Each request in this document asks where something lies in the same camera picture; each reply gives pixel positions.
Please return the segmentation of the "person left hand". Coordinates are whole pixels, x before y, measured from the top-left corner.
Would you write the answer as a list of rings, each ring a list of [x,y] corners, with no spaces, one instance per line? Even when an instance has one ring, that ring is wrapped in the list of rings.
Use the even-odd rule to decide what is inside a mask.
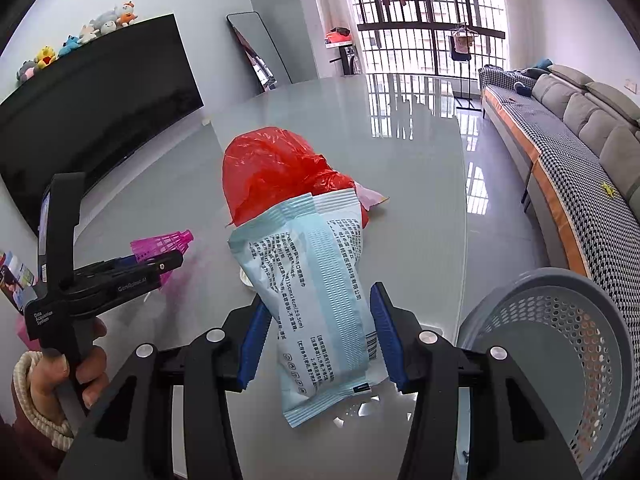
[[[82,390],[82,402],[92,408],[110,382],[106,374],[107,357],[99,346],[93,346],[86,358],[75,367],[75,378]],[[43,356],[29,372],[29,392],[36,411],[55,425],[64,422],[56,388],[70,377],[70,364],[66,356]]]

